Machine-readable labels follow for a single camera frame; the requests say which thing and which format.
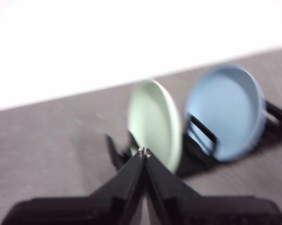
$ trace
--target table surface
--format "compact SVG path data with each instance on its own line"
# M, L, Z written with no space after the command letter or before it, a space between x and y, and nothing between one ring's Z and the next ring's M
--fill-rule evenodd
M282 49L229 63L247 69L265 98L282 108ZM182 122L190 88L212 66L156 78L172 95ZM116 174L104 134L110 134L119 148L128 143L127 111L134 87L0 112L0 223L18 201L88 195ZM183 180L202 195L255 195L275 201L282 210L282 143ZM143 215L142 224L149 224L148 215Z

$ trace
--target gray table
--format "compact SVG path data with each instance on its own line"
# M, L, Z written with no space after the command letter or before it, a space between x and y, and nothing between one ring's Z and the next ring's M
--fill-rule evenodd
M282 108L281 49L231 62L246 68L266 99ZM182 121L187 94L209 67L157 78L173 96ZM0 112L0 222L17 201L87 195L115 175L104 134L114 137L118 147L127 144L127 108L133 87ZM282 209L282 144L184 181L202 195L255 195L275 201ZM142 223L148 224L146 213Z

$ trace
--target white background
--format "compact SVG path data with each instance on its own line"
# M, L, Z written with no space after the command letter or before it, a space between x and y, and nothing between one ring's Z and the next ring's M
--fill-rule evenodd
M282 47L282 0L0 0L0 110Z

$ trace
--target light blue dish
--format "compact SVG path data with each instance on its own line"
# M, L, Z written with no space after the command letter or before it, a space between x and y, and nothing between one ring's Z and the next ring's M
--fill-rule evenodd
M243 68L226 65L206 74L191 92L186 115L192 114L218 138L214 157L220 162L246 155L265 127L266 103L254 78ZM193 138L209 154L212 142L191 124Z

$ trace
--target clip jaw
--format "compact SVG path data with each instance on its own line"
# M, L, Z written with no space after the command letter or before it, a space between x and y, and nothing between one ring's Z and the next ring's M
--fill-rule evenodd
M128 160L132 157L130 148L133 147L135 149L139 149L139 146L132 135L130 134L130 144L128 146L128 149L123 152L121 155L117 152L114 141L111 136L106 135L107 145L108 145L108 153L112 160L112 164L114 167L116 167L117 170L120 170L121 167L128 162Z
M275 121L267 117L266 127L257 148L282 141L282 109L266 101L266 112Z
M16 204L2 225L128 225L140 220L145 157L135 155L88 197L36 198Z
M163 225L282 224L282 213L272 201L253 196L200 196L174 176L153 153L145 169L152 221L158 219Z

